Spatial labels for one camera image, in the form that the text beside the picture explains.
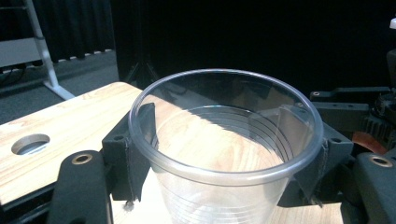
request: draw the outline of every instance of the transparent cup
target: transparent cup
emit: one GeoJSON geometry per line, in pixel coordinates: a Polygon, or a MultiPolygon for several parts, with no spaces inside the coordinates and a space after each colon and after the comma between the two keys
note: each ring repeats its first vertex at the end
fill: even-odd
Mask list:
{"type": "Polygon", "coordinates": [[[230,69],[158,80],[135,100],[129,128],[174,223],[265,223],[323,138],[299,91],[230,69]]]}

